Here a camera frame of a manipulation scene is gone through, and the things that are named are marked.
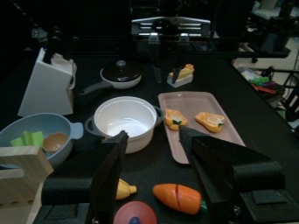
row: black table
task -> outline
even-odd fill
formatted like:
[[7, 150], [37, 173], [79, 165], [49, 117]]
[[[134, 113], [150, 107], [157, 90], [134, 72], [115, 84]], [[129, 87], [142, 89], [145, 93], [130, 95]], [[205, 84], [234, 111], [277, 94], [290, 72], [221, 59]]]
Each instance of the black table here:
[[[98, 106], [106, 100], [123, 96], [137, 96], [159, 106], [158, 95], [173, 91], [202, 91], [214, 94], [219, 105], [235, 126], [246, 146], [261, 151], [277, 160], [285, 169], [286, 187], [299, 201], [299, 141], [286, 121], [268, 104], [249, 82], [239, 74], [235, 67], [223, 59], [189, 58], [189, 63], [195, 65], [193, 83], [173, 88], [166, 83], [166, 75], [171, 71], [174, 58], [163, 60], [163, 83], [155, 82], [153, 66], [143, 61], [143, 79], [141, 83], [127, 89], [109, 89], [98, 93], [86, 105], [78, 101], [79, 91], [99, 81], [99, 69], [119, 57], [75, 57], [78, 64], [75, 94], [75, 111], [67, 118], [73, 122], [85, 123], [94, 115]], [[9, 80], [0, 84], [0, 130], [17, 119], [23, 100], [27, 82], [34, 69], [35, 57], [27, 57], [15, 68]], [[77, 141], [73, 154], [97, 147], [99, 139], [89, 132]], [[166, 207], [155, 198], [153, 188], [157, 184], [177, 183], [199, 189], [193, 168], [187, 164], [178, 164], [173, 158], [165, 126], [155, 128], [154, 139], [147, 147], [138, 153], [126, 155], [122, 164], [121, 177], [137, 185], [138, 193], [129, 199], [117, 202], [118, 208], [131, 200], [142, 200], [155, 210], [162, 223], [210, 223], [207, 214], [199, 213], [190, 216]]]

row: frying pan handle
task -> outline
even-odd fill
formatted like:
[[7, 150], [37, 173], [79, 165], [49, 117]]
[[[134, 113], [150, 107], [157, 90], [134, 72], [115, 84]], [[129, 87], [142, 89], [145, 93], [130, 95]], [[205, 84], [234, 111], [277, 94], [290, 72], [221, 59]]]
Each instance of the frying pan handle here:
[[155, 108], [155, 111], [157, 111], [157, 121], [155, 121], [155, 127], [157, 127], [165, 120], [165, 112], [157, 106], [154, 106], [154, 108]]
[[86, 87], [82, 91], [81, 91], [81, 95], [87, 95], [98, 90], [102, 90], [102, 89], [107, 89], [107, 88], [113, 88], [114, 85], [109, 82], [109, 81], [102, 81], [89, 87]]

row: white pot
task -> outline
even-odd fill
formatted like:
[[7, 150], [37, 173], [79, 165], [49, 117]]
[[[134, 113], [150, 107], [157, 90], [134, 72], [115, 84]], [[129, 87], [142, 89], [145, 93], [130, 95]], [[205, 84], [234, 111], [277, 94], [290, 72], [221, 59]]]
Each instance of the white pot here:
[[146, 100], [122, 96], [106, 101], [94, 115], [94, 126], [105, 138], [111, 138], [122, 130], [129, 134], [126, 153], [141, 151], [151, 142], [155, 126], [163, 118], [158, 117], [155, 107]]

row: green object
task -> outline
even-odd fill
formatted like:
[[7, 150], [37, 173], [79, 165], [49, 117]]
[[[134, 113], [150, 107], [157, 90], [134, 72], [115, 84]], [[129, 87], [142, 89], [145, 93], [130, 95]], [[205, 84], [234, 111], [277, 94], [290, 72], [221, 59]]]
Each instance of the green object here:
[[261, 78], [256, 78], [254, 80], [249, 80], [249, 82], [252, 84], [256, 84], [258, 86], [262, 86], [264, 83], [270, 82], [270, 79], [269, 79], [269, 77], [261, 77]]
[[43, 147], [43, 132], [25, 131], [23, 135], [11, 141], [13, 146], [38, 145]]
[[205, 200], [201, 202], [201, 210], [202, 210], [205, 213], [209, 212], [207, 203], [206, 203]]

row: white knife block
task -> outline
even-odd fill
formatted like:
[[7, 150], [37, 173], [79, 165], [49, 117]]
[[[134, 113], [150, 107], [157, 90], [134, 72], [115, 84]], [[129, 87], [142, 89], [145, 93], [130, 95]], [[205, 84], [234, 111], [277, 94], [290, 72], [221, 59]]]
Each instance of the white knife block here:
[[70, 115], [74, 111], [73, 89], [75, 87], [77, 64], [54, 54], [51, 64], [43, 62], [46, 51], [42, 49], [35, 62], [19, 116], [37, 113]]

